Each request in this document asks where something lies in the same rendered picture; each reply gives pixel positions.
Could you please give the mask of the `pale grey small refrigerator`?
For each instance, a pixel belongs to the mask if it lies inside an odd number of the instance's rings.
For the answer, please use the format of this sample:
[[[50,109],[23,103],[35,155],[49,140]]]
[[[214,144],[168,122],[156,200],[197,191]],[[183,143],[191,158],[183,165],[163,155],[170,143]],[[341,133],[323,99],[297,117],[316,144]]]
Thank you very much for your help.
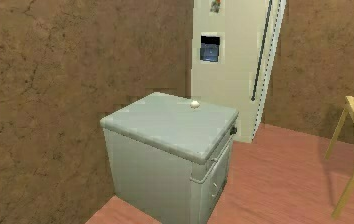
[[[207,224],[230,155],[202,184],[190,180],[237,133],[229,107],[154,92],[100,120],[117,197],[162,224]]]

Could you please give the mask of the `cream tall refrigerator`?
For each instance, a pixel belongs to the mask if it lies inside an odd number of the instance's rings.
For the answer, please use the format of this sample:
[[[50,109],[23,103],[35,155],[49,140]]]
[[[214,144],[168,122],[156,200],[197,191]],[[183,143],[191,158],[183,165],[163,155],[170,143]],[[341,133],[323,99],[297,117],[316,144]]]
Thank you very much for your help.
[[[235,139],[252,142],[262,121],[281,24],[288,0],[273,0],[257,84],[253,84],[269,0],[194,0],[191,96],[239,112]]]

